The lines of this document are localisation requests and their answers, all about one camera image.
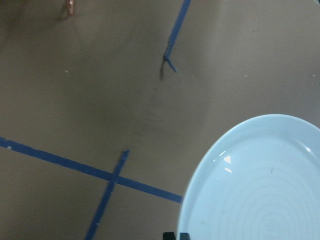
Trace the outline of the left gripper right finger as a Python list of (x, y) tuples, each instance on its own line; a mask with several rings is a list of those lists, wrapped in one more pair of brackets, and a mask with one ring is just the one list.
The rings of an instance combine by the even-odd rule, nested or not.
[(181, 232), (179, 234), (179, 240), (190, 240), (190, 235), (187, 232)]

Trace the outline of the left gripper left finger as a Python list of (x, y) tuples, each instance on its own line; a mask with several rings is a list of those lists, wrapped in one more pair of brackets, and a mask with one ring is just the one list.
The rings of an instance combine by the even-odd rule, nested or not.
[(176, 235), (174, 232), (164, 232), (162, 234), (163, 240), (176, 240)]

